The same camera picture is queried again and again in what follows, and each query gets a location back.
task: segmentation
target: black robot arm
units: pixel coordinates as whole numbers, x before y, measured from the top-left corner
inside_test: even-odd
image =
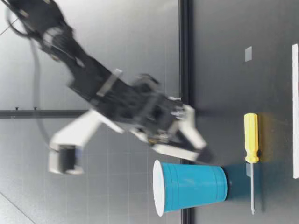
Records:
[[[193,108],[183,105],[180,100],[166,97],[159,90],[159,83],[150,75],[140,75],[131,85],[124,83],[118,71],[109,71],[76,42],[72,28],[65,21],[55,1],[1,1],[23,23],[26,33],[21,33],[12,26],[18,35],[34,39],[40,44],[42,51],[66,64],[73,75],[70,88],[91,104],[99,114],[96,115],[97,118],[105,120],[111,126],[115,123],[123,130],[130,131],[159,153],[192,161],[199,158],[206,143],[195,129]],[[68,136],[66,143],[61,136]],[[69,136],[71,135],[63,132],[52,141],[55,145],[52,148],[55,151],[54,160],[62,159],[64,162],[58,162],[60,167],[67,164],[68,168],[57,168],[55,162],[56,168],[51,170],[65,173],[74,169],[76,159],[73,158],[77,154],[73,149],[78,147],[75,143],[72,144],[73,139]],[[68,150],[72,156],[67,158],[72,159],[65,160],[62,152]]]

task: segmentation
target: black frame rail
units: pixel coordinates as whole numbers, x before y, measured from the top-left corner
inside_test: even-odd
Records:
[[[179,56],[180,56],[180,95],[185,104],[193,105],[192,76],[190,72],[190,17],[189,0],[178,0],[179,7]],[[182,224],[194,223],[194,209],[183,209]]]
[[[77,118],[86,110],[7,110],[0,111],[0,119],[63,119]]]

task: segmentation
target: white strip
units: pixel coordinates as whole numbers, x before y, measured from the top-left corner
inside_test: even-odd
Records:
[[[57,132],[51,139],[50,148],[58,150],[59,145],[63,144],[76,145],[83,148],[102,123],[118,133],[124,132],[124,130],[117,124],[99,112],[90,109],[88,112]]]
[[[192,152],[186,149],[177,148],[170,145],[160,145],[156,144],[153,149],[160,154],[169,155],[173,157],[178,157],[184,160],[196,161],[199,154],[197,152]]]
[[[186,111],[186,118],[179,122],[180,131],[194,148],[202,149],[206,147],[206,141],[195,128],[195,110],[188,105],[184,105],[184,109]]]
[[[294,178],[299,178],[299,80],[298,44],[293,48],[293,169]]]

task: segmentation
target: gray floor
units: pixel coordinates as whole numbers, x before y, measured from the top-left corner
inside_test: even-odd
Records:
[[[228,174],[226,202],[195,209],[197,224],[298,223],[292,178],[292,45],[299,42],[297,0],[194,0],[193,63],[197,125],[214,164]],[[252,61],[244,62],[252,46]],[[250,210],[243,115],[259,115],[256,214]]]
[[[178,1],[57,1],[92,56],[126,81],[141,72],[156,77],[168,95],[179,96]],[[0,14],[0,31],[7,25]],[[85,109],[66,84],[65,66],[39,53],[42,109]],[[32,109],[33,61],[27,40],[10,29],[0,36],[0,109]],[[69,119],[45,120],[50,135]],[[159,218],[151,185],[158,155],[132,135],[101,127],[84,152],[85,174],[47,172],[47,148],[34,120],[0,120],[0,190],[37,224],[179,224],[180,212]],[[0,198],[0,223],[32,224]]]

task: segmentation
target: screwdriver shaft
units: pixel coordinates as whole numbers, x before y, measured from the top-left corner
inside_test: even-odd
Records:
[[[251,213],[254,215],[254,171],[253,171],[253,163],[250,164],[250,185],[251,185]]]

